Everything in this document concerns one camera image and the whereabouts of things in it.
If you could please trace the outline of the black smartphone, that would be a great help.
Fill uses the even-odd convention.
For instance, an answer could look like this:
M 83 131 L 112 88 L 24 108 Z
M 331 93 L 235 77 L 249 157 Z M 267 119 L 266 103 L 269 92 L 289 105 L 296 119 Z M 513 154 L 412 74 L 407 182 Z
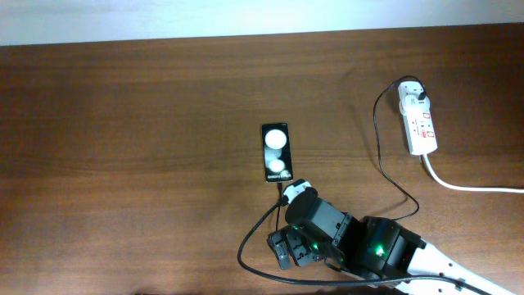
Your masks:
M 291 140 L 288 124 L 261 125 L 264 177 L 268 183 L 283 183 L 293 179 Z

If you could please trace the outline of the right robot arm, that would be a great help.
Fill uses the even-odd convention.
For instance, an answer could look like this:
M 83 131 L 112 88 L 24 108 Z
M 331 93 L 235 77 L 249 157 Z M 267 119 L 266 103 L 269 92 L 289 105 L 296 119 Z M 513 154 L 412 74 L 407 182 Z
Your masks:
M 361 220 L 337 210 L 314 188 L 288 188 L 287 226 L 267 242 L 282 270 L 332 260 L 341 272 L 376 283 L 388 279 L 407 294 L 506 294 L 394 220 Z

